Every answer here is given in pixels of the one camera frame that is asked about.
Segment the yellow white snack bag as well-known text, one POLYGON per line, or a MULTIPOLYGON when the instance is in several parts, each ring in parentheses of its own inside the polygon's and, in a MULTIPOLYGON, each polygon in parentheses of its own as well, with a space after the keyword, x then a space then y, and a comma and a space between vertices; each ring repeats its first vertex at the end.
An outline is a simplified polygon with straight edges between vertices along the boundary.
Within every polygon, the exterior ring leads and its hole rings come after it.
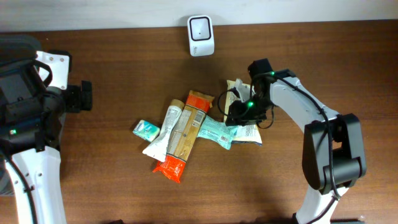
MULTIPOLYGON (((234 88, 235 81, 227 80, 226 83, 227 83, 227 90, 234 88)), ((226 103, 223 107, 225 113, 229 111, 229 106, 236 100, 240 101, 237 92, 236 93, 227 92, 226 103)), ((233 144, 254 143, 261 146, 262 139, 256 124, 239 126, 232 143, 233 144)))

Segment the teal wet wipes pack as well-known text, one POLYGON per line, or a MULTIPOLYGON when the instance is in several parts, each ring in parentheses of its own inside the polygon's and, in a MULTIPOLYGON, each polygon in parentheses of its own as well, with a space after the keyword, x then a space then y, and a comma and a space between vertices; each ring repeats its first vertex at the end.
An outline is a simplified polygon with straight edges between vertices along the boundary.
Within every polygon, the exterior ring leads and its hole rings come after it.
POLYGON ((237 130, 238 126, 227 126, 225 123, 207 116, 200 127, 197 137, 214 141, 226 150, 230 150, 237 130))

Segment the red spaghetti packet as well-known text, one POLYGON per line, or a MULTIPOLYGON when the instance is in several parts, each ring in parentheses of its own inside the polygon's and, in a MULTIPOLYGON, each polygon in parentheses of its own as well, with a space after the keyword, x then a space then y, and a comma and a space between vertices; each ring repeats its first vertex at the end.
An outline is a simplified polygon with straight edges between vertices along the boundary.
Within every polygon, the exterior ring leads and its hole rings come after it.
POLYGON ((158 162, 154 172, 160 171, 168 179, 180 182, 198 132, 213 100, 213 96, 189 91, 182 114, 172 130, 165 161, 158 162))

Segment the small teal tissue pack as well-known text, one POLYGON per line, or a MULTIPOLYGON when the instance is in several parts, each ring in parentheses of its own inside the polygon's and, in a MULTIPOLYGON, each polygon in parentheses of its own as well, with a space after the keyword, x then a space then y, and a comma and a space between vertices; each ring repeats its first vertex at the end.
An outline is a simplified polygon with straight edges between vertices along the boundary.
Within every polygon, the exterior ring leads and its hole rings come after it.
POLYGON ((148 142, 152 142, 159 135, 160 128, 142 119, 138 122, 138 124, 136 125, 136 127, 133 129, 132 132, 136 136, 148 142))

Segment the white tube with beige cap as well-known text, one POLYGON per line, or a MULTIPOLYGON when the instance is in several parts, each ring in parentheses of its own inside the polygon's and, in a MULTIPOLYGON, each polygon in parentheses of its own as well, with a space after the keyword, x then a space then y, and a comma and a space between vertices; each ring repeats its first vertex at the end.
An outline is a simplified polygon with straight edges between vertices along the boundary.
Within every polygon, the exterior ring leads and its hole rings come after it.
POLYGON ((182 114, 184 106, 185 104, 177 99, 170 102, 159 135, 143 150, 143 154, 159 162, 165 161, 170 135, 182 114))

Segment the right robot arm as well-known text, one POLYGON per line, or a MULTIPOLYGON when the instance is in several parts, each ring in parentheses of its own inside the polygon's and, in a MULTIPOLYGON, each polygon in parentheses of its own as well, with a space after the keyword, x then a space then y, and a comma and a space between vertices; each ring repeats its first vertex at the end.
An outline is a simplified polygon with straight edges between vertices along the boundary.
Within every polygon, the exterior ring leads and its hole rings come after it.
POLYGON ((367 171, 359 118, 340 114, 314 97, 296 74, 273 70, 268 59, 248 66, 251 82, 235 81, 237 96, 224 112, 227 126, 259 126, 278 107, 303 132, 302 169, 308 183, 293 223, 330 223, 341 197, 367 171))

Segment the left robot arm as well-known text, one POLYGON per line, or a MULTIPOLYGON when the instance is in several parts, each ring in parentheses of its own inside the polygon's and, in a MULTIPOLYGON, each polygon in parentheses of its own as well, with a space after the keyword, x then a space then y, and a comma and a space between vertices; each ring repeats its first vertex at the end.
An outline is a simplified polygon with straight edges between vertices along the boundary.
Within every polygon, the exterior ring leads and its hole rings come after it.
POLYGON ((66 223, 60 140, 68 113, 93 107, 92 84, 68 84, 66 51, 9 52, 1 60, 1 155, 19 223, 66 223))

